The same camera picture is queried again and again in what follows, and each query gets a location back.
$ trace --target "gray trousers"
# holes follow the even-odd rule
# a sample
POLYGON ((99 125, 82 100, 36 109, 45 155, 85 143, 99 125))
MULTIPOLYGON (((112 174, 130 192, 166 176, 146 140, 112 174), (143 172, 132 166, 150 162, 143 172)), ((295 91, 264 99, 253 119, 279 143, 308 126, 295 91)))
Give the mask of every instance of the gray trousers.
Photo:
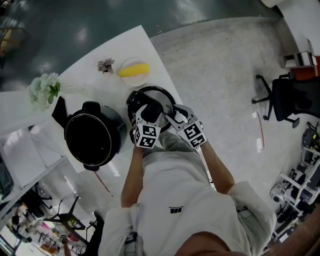
POLYGON ((144 150, 143 157, 146 157, 153 152, 179 151, 179 152, 198 153, 195 149, 192 149, 187 143, 185 143, 178 136, 168 131, 164 131, 160 133, 158 140, 163 148, 160 148, 158 146, 154 146, 153 148, 146 148, 144 150))

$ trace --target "chair backrest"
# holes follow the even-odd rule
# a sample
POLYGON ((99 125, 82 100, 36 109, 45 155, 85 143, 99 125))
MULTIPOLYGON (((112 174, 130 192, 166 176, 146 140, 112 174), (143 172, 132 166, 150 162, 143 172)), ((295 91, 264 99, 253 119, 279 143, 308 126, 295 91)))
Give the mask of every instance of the chair backrest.
POLYGON ((294 110, 320 118, 320 76, 308 80, 293 80, 294 110))

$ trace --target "forearm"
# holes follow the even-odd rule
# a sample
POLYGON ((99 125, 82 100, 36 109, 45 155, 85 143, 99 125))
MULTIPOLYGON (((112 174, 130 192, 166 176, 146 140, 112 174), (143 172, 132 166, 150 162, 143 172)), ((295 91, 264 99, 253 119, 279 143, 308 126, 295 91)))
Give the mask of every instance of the forearm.
POLYGON ((121 207, 129 208, 137 203, 143 187, 142 183, 142 161, 144 152, 142 148, 134 147, 130 168, 126 176, 121 193, 121 207))
POLYGON ((208 141, 203 143, 200 147, 216 191, 222 194, 227 194, 235 184, 234 177, 225 167, 224 163, 221 162, 208 141))
POLYGON ((68 247, 68 243, 63 244, 64 256, 71 256, 70 249, 68 247))

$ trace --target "shirt sleeve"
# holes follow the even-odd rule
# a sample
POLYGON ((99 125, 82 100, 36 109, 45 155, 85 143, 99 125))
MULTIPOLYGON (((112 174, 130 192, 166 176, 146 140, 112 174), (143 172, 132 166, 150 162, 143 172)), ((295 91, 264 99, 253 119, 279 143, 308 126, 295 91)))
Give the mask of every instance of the shirt sleeve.
POLYGON ((252 255, 261 255, 275 229, 276 214, 247 181, 235 184, 228 194, 235 203, 238 219, 248 236, 252 255))
POLYGON ((132 220, 130 208, 110 209, 105 217, 99 256, 120 256, 124 251, 124 244, 132 234, 132 220))

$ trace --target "white t-shirt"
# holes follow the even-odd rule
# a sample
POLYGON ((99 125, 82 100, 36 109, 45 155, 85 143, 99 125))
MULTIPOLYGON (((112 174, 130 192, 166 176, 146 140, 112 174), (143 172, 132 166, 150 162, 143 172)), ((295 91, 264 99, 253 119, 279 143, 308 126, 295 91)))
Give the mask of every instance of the white t-shirt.
POLYGON ((143 169, 137 204, 106 214, 99 256, 173 256, 199 232, 218 236, 231 251, 262 253, 276 216, 248 182, 228 195, 214 191, 194 152, 154 152, 143 169))

